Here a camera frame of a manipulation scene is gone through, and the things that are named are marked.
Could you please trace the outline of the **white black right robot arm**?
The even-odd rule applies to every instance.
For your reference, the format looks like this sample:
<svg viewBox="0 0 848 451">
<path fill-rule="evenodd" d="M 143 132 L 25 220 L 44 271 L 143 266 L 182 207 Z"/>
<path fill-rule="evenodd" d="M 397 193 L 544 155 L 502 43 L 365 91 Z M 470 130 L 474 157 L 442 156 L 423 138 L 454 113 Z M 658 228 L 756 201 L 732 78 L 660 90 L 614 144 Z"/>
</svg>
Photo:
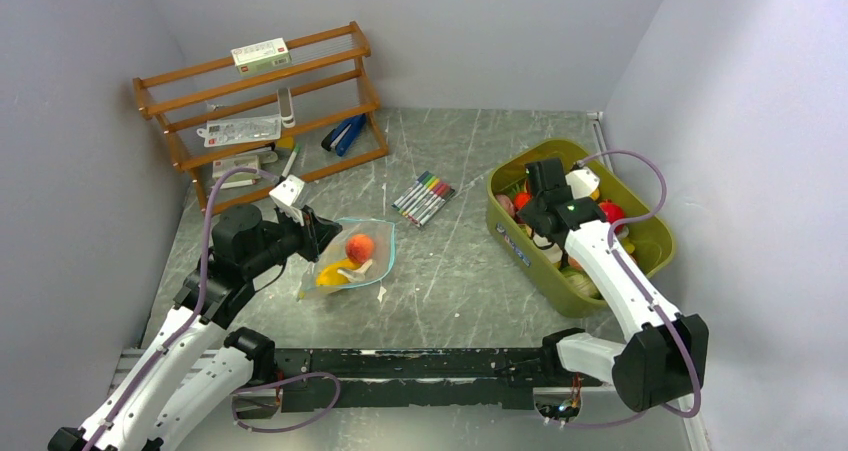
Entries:
<svg viewBox="0 0 848 451">
<path fill-rule="evenodd" d="M 598 203 L 568 183 L 560 159 L 525 166 L 531 198 L 518 212 L 538 235 L 574 259 L 598 288 L 624 340 L 569 331 L 539 362 L 550 384 L 576 373 L 612 385 L 621 401 L 642 413 L 661 406 L 683 417 L 702 405 L 709 328 L 698 314 L 684 315 L 641 271 Z"/>
</svg>

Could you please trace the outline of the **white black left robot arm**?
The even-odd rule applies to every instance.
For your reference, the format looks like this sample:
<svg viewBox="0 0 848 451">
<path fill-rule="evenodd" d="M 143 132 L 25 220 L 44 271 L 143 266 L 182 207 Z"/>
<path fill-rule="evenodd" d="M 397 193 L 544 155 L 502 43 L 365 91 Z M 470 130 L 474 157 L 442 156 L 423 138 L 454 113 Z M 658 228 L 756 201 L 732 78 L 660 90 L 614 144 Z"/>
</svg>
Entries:
<svg viewBox="0 0 848 451">
<path fill-rule="evenodd" d="M 256 206 L 236 205 L 205 221 L 198 266 L 156 338 L 106 401 L 81 425 L 58 429 L 48 449 L 174 450 L 234 392 L 273 386 L 274 341 L 229 327 L 258 276 L 293 255 L 317 261 L 342 229 L 308 206 L 267 221 Z"/>
</svg>

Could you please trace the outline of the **clear zip top bag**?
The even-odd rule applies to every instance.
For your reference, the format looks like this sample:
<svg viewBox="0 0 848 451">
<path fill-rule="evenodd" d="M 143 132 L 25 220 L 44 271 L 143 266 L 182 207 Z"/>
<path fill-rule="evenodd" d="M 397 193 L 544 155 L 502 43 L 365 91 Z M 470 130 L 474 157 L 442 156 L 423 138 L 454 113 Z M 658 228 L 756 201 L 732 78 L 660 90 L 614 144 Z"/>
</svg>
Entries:
<svg viewBox="0 0 848 451">
<path fill-rule="evenodd" d="M 302 275 L 298 301 L 368 286 L 392 270 L 396 254 L 394 223 L 365 218 L 342 218 L 338 223 L 342 231 Z"/>
</svg>

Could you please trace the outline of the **toy peach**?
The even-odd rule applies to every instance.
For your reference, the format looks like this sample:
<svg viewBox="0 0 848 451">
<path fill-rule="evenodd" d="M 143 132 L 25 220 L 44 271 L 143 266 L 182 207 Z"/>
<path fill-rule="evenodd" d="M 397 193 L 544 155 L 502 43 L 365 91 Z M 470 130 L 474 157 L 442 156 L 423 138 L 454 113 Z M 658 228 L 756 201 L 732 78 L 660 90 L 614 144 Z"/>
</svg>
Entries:
<svg viewBox="0 0 848 451">
<path fill-rule="evenodd" d="M 351 236 L 345 243 L 347 258 L 358 265 L 372 258 L 376 244 L 367 234 L 359 233 Z"/>
</svg>

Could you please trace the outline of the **yellow toy mango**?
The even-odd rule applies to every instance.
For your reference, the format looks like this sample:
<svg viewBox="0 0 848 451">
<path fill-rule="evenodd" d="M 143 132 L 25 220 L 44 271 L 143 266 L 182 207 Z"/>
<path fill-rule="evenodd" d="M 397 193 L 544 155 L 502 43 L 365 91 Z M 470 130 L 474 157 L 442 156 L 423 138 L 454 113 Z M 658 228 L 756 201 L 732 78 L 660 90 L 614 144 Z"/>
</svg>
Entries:
<svg viewBox="0 0 848 451">
<path fill-rule="evenodd" d="M 315 278 L 315 284 L 317 286 L 341 286 L 350 284 L 351 280 L 346 276 L 346 273 L 352 273 L 358 270 L 360 266 L 360 263 L 351 261 L 348 258 L 342 259 L 324 267 Z"/>
</svg>

